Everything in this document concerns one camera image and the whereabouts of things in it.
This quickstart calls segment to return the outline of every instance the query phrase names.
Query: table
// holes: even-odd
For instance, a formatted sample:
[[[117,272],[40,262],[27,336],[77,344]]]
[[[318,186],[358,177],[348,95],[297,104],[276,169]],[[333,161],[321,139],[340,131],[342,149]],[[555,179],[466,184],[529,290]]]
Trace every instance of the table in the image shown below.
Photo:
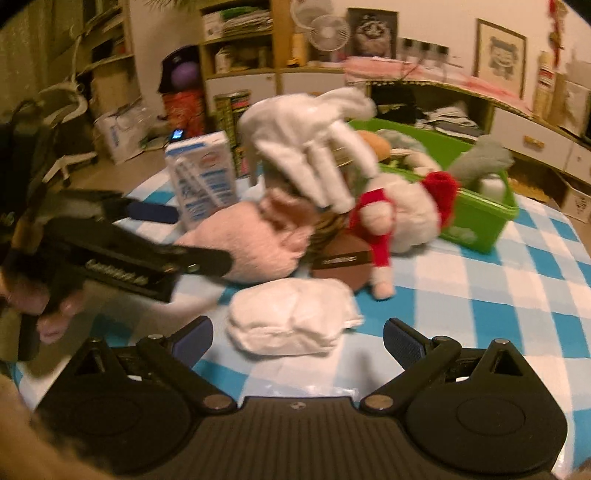
[[[245,193],[244,180],[239,188],[247,197],[261,189]],[[175,202],[165,171],[131,196]],[[87,309],[64,339],[43,347],[34,361],[13,366],[13,376],[34,408],[87,336],[128,345],[150,333],[169,335],[206,314],[214,343],[194,370],[239,402],[249,395],[350,395],[359,401],[402,371],[381,338],[384,322],[396,316],[429,338],[449,335],[465,347],[510,339],[567,416],[569,435],[554,470],[565,476],[591,456],[591,258],[562,213],[524,197],[518,201],[519,217],[489,255],[437,239],[417,255],[394,258],[396,295],[377,302],[365,290],[357,294],[365,323],[346,332],[328,355],[244,355],[225,334],[228,304],[239,287],[186,275],[170,304],[89,284]],[[179,225],[121,224],[158,242],[183,233]],[[306,274],[305,268],[296,273]]]

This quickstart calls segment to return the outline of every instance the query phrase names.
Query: green basket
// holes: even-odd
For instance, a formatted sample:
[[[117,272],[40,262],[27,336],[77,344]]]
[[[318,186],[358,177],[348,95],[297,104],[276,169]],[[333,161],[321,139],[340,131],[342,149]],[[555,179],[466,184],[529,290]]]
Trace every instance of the green basket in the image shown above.
[[[472,145],[455,138],[447,137],[438,132],[420,130],[410,125],[398,124],[377,118],[367,122],[354,120],[350,125],[356,130],[376,132],[382,128],[397,130],[421,142],[429,154],[445,170],[463,152],[470,150]],[[382,170],[398,173],[409,181],[420,180],[421,177],[408,170],[383,165]],[[441,238],[463,245],[481,253],[492,250],[508,220],[517,217],[519,207],[503,171],[501,178],[506,185],[503,203],[483,198],[471,190],[460,189],[456,199],[453,224],[441,232]]]

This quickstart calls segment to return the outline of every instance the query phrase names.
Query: white drawer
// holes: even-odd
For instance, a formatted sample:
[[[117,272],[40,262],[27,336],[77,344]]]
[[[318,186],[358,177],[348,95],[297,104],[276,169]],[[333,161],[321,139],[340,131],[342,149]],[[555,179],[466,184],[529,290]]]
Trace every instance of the white drawer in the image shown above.
[[[491,135],[514,152],[564,170],[572,141],[549,128],[500,108],[495,109]]]
[[[283,93],[326,93],[345,86],[342,73],[282,73]]]
[[[213,113],[216,109],[213,97],[238,90],[251,91],[251,105],[259,100],[275,96],[274,73],[257,73],[255,75],[235,75],[205,81],[207,90],[207,110]]]
[[[591,152],[580,145],[573,143],[573,149],[569,155],[565,172],[573,177],[591,184]]]

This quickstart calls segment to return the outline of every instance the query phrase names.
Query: drawer handle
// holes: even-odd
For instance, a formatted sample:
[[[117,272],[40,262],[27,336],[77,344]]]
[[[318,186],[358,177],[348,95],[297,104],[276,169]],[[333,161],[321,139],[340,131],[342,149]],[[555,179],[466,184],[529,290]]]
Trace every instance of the drawer handle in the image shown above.
[[[535,138],[530,137],[529,135],[524,135],[523,142],[529,145],[530,147],[539,148],[543,150],[545,147],[544,142],[542,140],[536,140]]]

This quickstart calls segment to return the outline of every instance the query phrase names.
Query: white diaper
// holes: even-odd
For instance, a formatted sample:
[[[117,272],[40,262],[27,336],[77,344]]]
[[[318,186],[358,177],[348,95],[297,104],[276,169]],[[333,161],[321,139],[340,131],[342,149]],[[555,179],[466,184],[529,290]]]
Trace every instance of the white diaper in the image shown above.
[[[228,335],[257,355],[332,350],[343,329],[363,323],[353,292],[334,278],[282,278],[237,292]]]

